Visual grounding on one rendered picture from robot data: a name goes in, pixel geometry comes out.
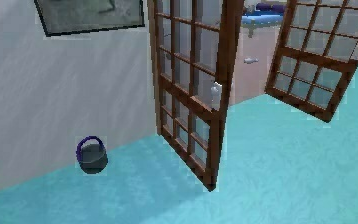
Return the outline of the blue bed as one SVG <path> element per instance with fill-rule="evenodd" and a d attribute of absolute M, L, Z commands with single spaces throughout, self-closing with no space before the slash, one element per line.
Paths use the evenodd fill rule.
<path fill-rule="evenodd" d="M 257 3 L 252 7 L 245 8 L 241 17 L 241 25 L 248 30 L 247 36 L 252 38 L 256 29 L 281 25 L 285 9 L 285 3 Z"/>

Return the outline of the black framed wall picture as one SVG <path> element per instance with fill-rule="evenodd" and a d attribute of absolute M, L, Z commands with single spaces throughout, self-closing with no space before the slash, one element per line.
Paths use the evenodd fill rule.
<path fill-rule="evenodd" d="M 143 0 L 33 0 L 47 37 L 144 27 Z"/>

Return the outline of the brown glass pane door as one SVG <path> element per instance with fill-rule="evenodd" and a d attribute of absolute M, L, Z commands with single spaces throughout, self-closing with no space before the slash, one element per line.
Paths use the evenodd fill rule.
<path fill-rule="evenodd" d="M 288 0 L 265 92 L 330 122 L 358 67 L 358 0 Z"/>
<path fill-rule="evenodd" d="M 208 191 L 217 185 L 243 3 L 147 0 L 157 131 Z"/>

